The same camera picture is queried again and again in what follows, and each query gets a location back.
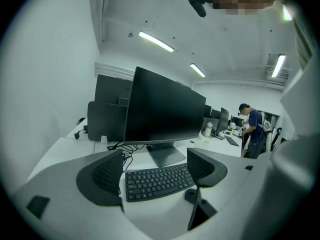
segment man wearing cap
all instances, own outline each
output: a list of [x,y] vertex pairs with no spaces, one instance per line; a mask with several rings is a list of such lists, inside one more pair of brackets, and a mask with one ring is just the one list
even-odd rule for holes
[[245,103],[239,106],[239,111],[243,116],[249,115],[248,122],[250,127],[242,132],[242,136],[250,133],[250,142],[244,157],[257,159],[266,142],[266,134],[259,126],[262,124],[262,115]]

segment black cap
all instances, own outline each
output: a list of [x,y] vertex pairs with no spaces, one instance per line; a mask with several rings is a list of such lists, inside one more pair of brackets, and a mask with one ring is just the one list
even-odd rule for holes
[[242,103],[240,106],[239,106],[239,111],[244,109],[244,108],[250,108],[250,106],[248,104],[245,104],[245,103]]

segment air conditioning unit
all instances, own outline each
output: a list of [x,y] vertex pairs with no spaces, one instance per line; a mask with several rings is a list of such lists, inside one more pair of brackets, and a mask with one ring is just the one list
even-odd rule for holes
[[289,72],[286,69],[281,69],[276,77],[271,77],[273,73],[274,73],[274,70],[271,68],[266,70],[266,80],[267,81],[285,83],[287,81],[287,79],[289,78]]

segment black keyboard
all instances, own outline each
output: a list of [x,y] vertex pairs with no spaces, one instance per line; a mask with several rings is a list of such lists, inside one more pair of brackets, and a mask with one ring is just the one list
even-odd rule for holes
[[239,147],[238,143],[236,143],[233,138],[231,138],[231,137],[229,137],[229,136],[226,136],[226,135],[225,135],[224,137],[226,138],[226,140],[227,140],[231,145],[234,145],[234,146]]
[[179,165],[125,171],[127,202],[163,198],[195,185],[187,163]]

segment ceiling light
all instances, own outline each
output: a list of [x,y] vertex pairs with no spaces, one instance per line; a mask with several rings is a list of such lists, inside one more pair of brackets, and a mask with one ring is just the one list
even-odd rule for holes
[[286,20],[286,21],[292,21],[292,16],[290,14],[290,12],[288,11],[288,9],[283,5],[283,18]]
[[139,36],[140,37],[143,37],[145,39],[148,39],[149,41],[157,44],[158,46],[161,46],[162,48],[166,49],[167,51],[169,51],[170,53],[172,53],[175,49],[173,49],[171,46],[165,44],[164,42],[160,41],[159,39],[147,34],[147,33],[144,33],[142,31],[140,31],[139,33]]
[[206,77],[206,75],[204,73],[202,73],[202,71],[196,66],[196,64],[192,63],[192,64],[190,64],[190,67],[193,68],[203,78]]
[[279,56],[278,62],[276,63],[276,66],[274,68],[273,74],[271,76],[272,78],[275,78],[278,75],[283,63],[285,62],[285,58],[286,58],[286,55],[280,55]]

